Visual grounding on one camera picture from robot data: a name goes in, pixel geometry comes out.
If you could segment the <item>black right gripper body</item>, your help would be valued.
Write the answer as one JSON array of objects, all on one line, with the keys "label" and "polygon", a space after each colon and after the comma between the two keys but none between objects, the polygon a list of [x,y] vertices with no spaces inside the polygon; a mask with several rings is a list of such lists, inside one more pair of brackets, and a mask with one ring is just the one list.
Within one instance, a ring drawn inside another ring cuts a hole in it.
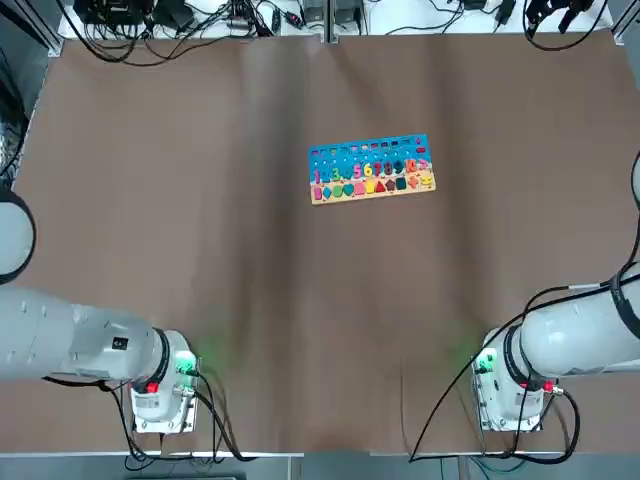
[{"label": "black right gripper body", "polygon": [[581,13],[589,10],[593,3],[593,0],[546,0],[544,5],[549,12],[567,9],[568,11]]}]

